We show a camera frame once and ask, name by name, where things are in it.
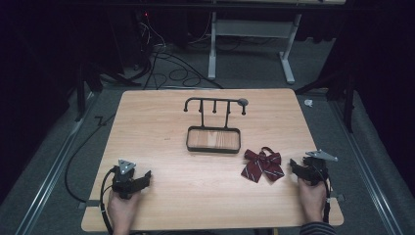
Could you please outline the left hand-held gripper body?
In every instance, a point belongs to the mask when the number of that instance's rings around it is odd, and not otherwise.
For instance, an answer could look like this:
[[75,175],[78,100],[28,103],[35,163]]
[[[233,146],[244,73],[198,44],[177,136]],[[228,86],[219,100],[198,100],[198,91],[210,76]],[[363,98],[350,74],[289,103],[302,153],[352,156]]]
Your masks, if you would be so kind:
[[133,194],[132,183],[135,166],[136,163],[119,159],[118,165],[115,167],[112,189],[124,200],[129,200]]

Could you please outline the person's right hand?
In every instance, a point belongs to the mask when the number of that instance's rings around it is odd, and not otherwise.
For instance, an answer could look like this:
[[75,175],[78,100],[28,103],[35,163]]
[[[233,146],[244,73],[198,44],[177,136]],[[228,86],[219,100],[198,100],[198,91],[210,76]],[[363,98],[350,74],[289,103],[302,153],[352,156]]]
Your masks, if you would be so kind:
[[311,185],[299,178],[300,205],[303,211],[304,223],[322,222],[326,202],[326,188],[323,182]]

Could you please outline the black stand legs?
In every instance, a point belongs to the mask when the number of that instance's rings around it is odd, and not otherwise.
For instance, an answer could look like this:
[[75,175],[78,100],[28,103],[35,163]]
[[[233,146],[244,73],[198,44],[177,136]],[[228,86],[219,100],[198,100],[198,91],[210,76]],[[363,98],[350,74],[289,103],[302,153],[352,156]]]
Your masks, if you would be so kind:
[[80,64],[79,68],[76,71],[76,98],[78,111],[76,121],[80,121],[82,118],[86,116],[87,98],[85,96],[85,86],[88,86],[89,90],[92,93],[101,93],[103,90],[103,84],[101,83],[100,76],[102,74],[127,86],[141,86],[140,83],[129,80],[116,72],[105,70],[97,64]]
[[343,99],[344,112],[343,121],[346,129],[352,132],[351,115],[353,110],[353,96],[354,96],[354,78],[349,71],[338,70],[332,74],[318,78],[317,80],[306,84],[304,87],[296,89],[297,95],[304,94],[313,89],[327,88],[326,98],[328,101],[338,101]]

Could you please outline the dark red striped bow tie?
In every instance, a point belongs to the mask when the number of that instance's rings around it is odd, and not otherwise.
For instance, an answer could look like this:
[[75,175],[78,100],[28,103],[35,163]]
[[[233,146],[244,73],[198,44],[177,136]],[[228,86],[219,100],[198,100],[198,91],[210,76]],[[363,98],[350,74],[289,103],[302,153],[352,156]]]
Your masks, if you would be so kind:
[[257,183],[261,176],[265,174],[270,181],[275,182],[285,175],[281,168],[281,155],[268,147],[262,147],[258,154],[252,150],[247,150],[244,158],[248,162],[241,175],[250,181]]

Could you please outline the grey tape strip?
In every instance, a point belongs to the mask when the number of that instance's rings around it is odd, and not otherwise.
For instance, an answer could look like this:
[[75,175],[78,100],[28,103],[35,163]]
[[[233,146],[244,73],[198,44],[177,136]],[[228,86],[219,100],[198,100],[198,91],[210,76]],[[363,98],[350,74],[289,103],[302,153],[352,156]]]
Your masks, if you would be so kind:
[[77,208],[80,210],[85,210],[88,207],[99,207],[99,206],[100,206],[99,200],[88,200],[86,202],[80,202]]

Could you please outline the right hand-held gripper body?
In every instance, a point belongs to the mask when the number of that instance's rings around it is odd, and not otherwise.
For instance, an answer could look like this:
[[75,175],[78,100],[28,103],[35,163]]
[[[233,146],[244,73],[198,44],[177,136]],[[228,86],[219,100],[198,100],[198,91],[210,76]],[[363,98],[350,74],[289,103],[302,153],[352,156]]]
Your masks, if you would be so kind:
[[326,162],[337,162],[338,160],[337,157],[332,156],[323,150],[306,152],[306,157],[302,159],[307,169],[306,180],[312,185],[316,185],[320,181],[326,181],[329,177]]

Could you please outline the white metal desk frame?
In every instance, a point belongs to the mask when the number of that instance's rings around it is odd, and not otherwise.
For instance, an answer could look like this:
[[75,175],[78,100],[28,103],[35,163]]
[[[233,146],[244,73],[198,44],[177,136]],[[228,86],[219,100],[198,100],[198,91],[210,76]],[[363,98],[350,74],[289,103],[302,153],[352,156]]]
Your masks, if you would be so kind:
[[238,37],[268,37],[283,38],[287,40],[284,51],[278,53],[279,60],[288,84],[294,84],[295,78],[289,62],[289,56],[300,27],[301,14],[295,15],[290,22],[259,22],[248,20],[223,20],[216,17],[216,12],[211,14],[210,23],[210,49],[208,57],[207,77],[216,77],[216,38],[218,36]]

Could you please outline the black hook rack wooden base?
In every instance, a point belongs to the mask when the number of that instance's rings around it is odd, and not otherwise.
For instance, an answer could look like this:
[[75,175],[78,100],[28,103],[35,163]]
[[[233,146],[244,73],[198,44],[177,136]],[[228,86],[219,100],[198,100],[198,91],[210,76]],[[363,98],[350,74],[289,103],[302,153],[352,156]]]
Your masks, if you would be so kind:
[[[236,103],[241,107],[241,114],[244,116],[246,106],[249,101],[245,98],[226,99],[211,97],[191,97],[184,102],[183,111],[189,111],[189,103],[198,101],[198,112],[201,115],[201,123],[188,127],[186,137],[186,147],[189,152],[201,153],[220,153],[220,154],[238,154],[242,146],[241,131],[239,128],[229,126],[229,116],[231,114],[231,104]],[[217,113],[217,104],[223,102],[226,104],[225,121],[222,126],[207,126],[205,124],[205,103],[212,102],[212,113]]]

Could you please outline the metal floor rail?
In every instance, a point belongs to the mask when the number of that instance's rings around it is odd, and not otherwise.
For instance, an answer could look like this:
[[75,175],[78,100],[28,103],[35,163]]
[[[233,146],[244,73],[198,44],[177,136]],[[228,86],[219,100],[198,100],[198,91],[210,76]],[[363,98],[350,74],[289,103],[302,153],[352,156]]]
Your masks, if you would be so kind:
[[15,235],[30,235],[31,231],[42,213],[55,185],[62,174],[66,163],[69,160],[69,150],[85,121],[85,117],[88,115],[90,110],[93,108],[99,94],[90,92],[86,99],[86,110],[78,120],[76,120],[70,129],[70,132],[65,139],[59,153],[55,157],[55,160],[49,169],[45,179],[43,180],[38,192],[36,193],[29,209],[27,210],[21,224],[19,225]]
[[354,135],[348,131],[346,125],[344,124],[341,107],[336,102],[330,102],[329,106],[334,116],[336,117],[336,120],[341,126],[347,143],[352,150],[352,155],[354,156],[358,171],[388,234],[403,235],[401,226],[399,225],[396,216],[392,212],[391,204],[389,203],[385,193],[378,184],[369,164],[364,159],[364,155],[359,148]]

